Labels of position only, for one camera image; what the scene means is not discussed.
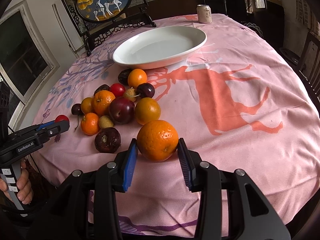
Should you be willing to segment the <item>person's left hand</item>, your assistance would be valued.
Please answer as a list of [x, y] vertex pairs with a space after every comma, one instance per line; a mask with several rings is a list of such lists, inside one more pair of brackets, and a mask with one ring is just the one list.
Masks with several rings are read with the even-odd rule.
[[[20, 163], [21, 175], [17, 180], [17, 187], [19, 189], [17, 198], [24, 205], [30, 204], [34, 195], [33, 190], [31, 188], [31, 182], [29, 180], [29, 173], [26, 170], [26, 167], [27, 166], [26, 166], [25, 160], [22, 159]], [[10, 197], [6, 182], [3, 179], [0, 179], [0, 182], [1, 182], [1, 191], [11, 202], [13, 202], [12, 198]]]

